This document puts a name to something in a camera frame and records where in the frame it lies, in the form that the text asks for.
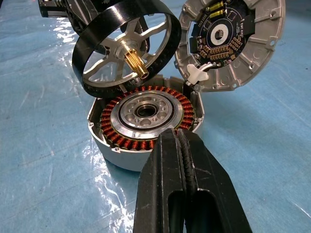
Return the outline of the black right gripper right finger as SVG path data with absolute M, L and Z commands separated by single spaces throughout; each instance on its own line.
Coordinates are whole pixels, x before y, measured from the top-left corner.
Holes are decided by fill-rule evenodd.
M 202 139 L 178 131 L 186 182 L 185 225 L 189 233 L 250 233 L 234 185 Z

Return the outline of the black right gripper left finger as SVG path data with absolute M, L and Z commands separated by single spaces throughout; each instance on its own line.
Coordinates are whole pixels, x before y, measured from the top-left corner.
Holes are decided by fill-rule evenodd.
M 139 176 L 133 231 L 183 232 L 193 177 L 184 132 L 163 131 Z

